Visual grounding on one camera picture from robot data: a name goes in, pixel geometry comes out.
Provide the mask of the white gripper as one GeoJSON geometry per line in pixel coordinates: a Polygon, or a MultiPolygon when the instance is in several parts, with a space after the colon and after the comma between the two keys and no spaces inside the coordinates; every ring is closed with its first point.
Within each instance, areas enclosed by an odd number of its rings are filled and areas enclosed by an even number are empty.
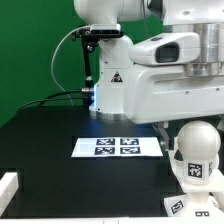
{"type": "Polygon", "coordinates": [[[220,115],[217,130],[224,133],[224,74],[187,77],[181,65],[135,64],[128,71],[124,113],[137,124],[155,122],[162,150],[175,148],[172,120],[220,115]]]}

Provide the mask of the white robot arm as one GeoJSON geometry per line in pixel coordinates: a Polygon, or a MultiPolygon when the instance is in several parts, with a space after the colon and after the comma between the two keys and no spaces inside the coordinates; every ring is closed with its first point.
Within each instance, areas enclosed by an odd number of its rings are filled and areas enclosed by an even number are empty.
{"type": "Polygon", "coordinates": [[[99,44],[92,116],[152,123],[224,114],[224,0],[74,0],[99,44]]]}

